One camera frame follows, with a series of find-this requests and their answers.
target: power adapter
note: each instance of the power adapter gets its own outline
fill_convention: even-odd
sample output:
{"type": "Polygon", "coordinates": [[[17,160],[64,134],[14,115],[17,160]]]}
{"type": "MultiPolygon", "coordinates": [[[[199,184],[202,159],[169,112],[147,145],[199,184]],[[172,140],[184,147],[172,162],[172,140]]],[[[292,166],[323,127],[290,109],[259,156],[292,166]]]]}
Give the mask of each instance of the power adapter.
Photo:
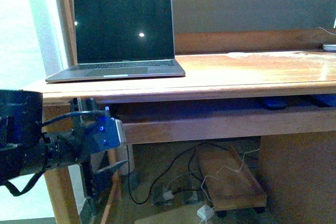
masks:
{"type": "Polygon", "coordinates": [[[205,204],[203,207],[201,207],[199,210],[197,210],[197,215],[202,219],[202,220],[209,220],[213,215],[215,211],[205,204]]]}

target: black cable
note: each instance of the black cable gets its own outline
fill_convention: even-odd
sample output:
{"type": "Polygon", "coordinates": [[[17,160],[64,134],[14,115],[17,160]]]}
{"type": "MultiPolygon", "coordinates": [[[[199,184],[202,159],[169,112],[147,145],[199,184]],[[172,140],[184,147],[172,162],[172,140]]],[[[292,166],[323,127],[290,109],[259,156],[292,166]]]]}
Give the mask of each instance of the black cable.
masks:
{"type": "MultiPolygon", "coordinates": [[[[212,146],[216,146],[216,147],[218,147],[218,148],[221,148],[221,149],[223,149],[223,150],[225,150],[225,151],[228,151],[228,149],[226,149],[226,148],[224,148],[224,147],[222,147],[222,146],[220,146],[220,145],[206,142],[206,143],[198,144],[198,145],[196,145],[196,146],[194,146],[194,147],[191,147],[191,148],[189,148],[189,149],[187,149],[187,150],[185,150],[185,151],[179,153],[179,154],[173,159],[173,161],[170,163],[170,166],[169,166],[169,167],[168,167],[168,168],[167,168],[161,175],[159,175],[159,176],[154,180],[154,182],[153,182],[153,183],[151,184],[151,186],[150,186],[150,189],[149,189],[147,198],[146,198],[144,201],[142,201],[142,202],[137,202],[137,201],[133,198],[132,193],[131,193],[131,189],[130,189],[130,169],[131,169],[131,168],[130,168],[130,156],[129,156],[129,150],[128,150],[128,145],[127,145],[127,158],[128,158],[128,192],[129,192],[129,195],[130,195],[132,201],[133,201],[134,203],[136,203],[137,205],[142,205],[142,204],[146,203],[146,202],[149,200],[149,198],[151,197],[152,189],[153,189],[153,186],[155,185],[155,183],[156,183],[156,182],[157,182],[157,181],[158,181],[164,174],[166,174],[166,173],[170,170],[170,168],[173,166],[174,162],[175,162],[181,155],[183,155],[184,153],[186,153],[186,152],[188,152],[188,151],[194,149],[193,155],[191,156],[191,158],[189,159],[189,162],[188,162],[188,171],[190,172],[190,163],[191,163],[191,160],[193,159],[193,157],[194,157],[194,155],[195,155],[196,148],[199,147],[199,146],[201,146],[201,145],[203,145],[203,144],[209,144],[209,145],[212,145],[212,146]]],[[[203,182],[200,178],[198,178],[198,177],[195,176],[194,174],[192,174],[192,175],[193,175],[194,177],[196,177],[201,183],[203,182]]]]}
{"type": "Polygon", "coordinates": [[[57,121],[63,120],[65,118],[71,118],[74,116],[80,116],[80,115],[93,115],[93,116],[105,116],[106,113],[104,110],[91,110],[91,111],[76,111],[76,112],[70,112],[67,114],[63,114],[60,116],[57,116],[53,119],[50,119],[42,124],[42,127],[50,125],[52,123],[55,123],[57,121]]]}
{"type": "Polygon", "coordinates": [[[21,196],[27,192],[29,192],[37,183],[37,181],[41,178],[41,176],[43,175],[43,173],[45,172],[45,170],[41,170],[38,173],[34,174],[34,176],[29,180],[29,182],[27,183],[27,185],[25,186],[25,188],[22,191],[19,191],[16,186],[14,186],[11,182],[9,181],[4,181],[2,182],[2,184],[7,187],[7,189],[9,190],[9,192],[14,196],[21,196]]]}
{"type": "Polygon", "coordinates": [[[172,192],[172,194],[175,195],[175,194],[181,193],[183,191],[201,191],[201,189],[178,189],[178,190],[172,192]]]}
{"type": "Polygon", "coordinates": [[[192,155],[191,158],[189,159],[189,162],[188,162],[188,172],[190,172],[190,174],[191,174],[193,177],[195,177],[199,182],[202,183],[202,180],[201,180],[200,178],[198,178],[194,173],[192,173],[192,172],[191,172],[191,169],[190,169],[190,163],[191,163],[191,161],[192,161],[192,159],[193,159],[195,153],[196,153],[196,148],[194,149],[193,155],[192,155]]]}
{"type": "Polygon", "coordinates": [[[180,154],[178,154],[174,159],[173,159],[173,161],[170,163],[170,166],[159,176],[159,177],[157,177],[155,180],[154,180],[154,182],[151,184],[151,187],[150,187],[150,189],[149,189],[149,192],[148,192],[148,196],[147,196],[147,198],[144,200],[144,201],[142,201],[142,202],[137,202],[134,198],[133,198],[133,196],[132,196],[132,194],[131,194],[131,189],[130,189],[130,156],[129,156],[129,150],[128,150],[128,146],[127,146],[127,158],[128,158],[128,192],[129,192],[129,194],[130,194],[130,197],[131,197],[131,199],[133,200],[133,202],[134,203],[136,203],[137,205],[142,205],[142,204],[144,204],[144,203],[146,203],[148,200],[149,200],[149,198],[151,197],[151,193],[152,193],[152,189],[153,189],[153,186],[155,185],[155,183],[163,176],[163,175],[165,175],[169,170],[170,170],[170,168],[173,166],[173,164],[174,164],[174,162],[175,162],[175,160],[177,160],[181,155],[183,155],[184,153],[186,153],[186,152],[188,152],[188,151],[190,151],[190,150],[192,150],[192,149],[194,149],[194,148],[196,148],[196,147],[198,147],[198,146],[200,146],[200,145],[202,145],[202,144],[198,144],[197,146],[195,146],[195,147],[191,147],[191,148],[189,148],[189,149],[187,149],[187,150],[185,150],[185,151],[183,151],[183,152],[181,152],[180,154]]]}

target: wooden stand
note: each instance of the wooden stand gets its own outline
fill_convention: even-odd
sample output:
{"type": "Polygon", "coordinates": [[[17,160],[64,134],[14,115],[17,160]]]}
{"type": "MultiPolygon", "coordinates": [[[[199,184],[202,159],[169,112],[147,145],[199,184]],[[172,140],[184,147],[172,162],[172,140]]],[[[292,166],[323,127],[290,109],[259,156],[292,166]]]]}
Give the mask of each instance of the wooden stand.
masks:
{"type": "Polygon", "coordinates": [[[218,178],[205,181],[215,211],[266,206],[267,196],[245,164],[239,173],[223,167],[239,169],[242,165],[233,147],[230,151],[199,148],[197,158],[203,176],[218,178]]]}

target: laptop screen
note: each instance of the laptop screen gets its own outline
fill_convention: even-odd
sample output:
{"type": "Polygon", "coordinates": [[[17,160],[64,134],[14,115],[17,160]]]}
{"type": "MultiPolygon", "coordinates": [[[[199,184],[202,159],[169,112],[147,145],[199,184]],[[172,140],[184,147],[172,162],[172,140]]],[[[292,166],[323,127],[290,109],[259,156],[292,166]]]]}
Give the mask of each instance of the laptop screen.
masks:
{"type": "Polygon", "coordinates": [[[174,58],[171,0],[73,0],[78,63],[174,58]]]}

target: laptop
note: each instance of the laptop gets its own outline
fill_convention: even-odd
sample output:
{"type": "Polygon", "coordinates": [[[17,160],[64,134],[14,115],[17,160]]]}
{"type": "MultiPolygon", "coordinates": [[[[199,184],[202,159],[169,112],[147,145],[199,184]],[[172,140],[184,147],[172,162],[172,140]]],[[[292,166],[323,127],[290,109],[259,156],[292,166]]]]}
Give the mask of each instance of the laptop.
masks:
{"type": "Polygon", "coordinates": [[[49,83],[177,77],[172,0],[73,0],[78,64],[49,83]]]}

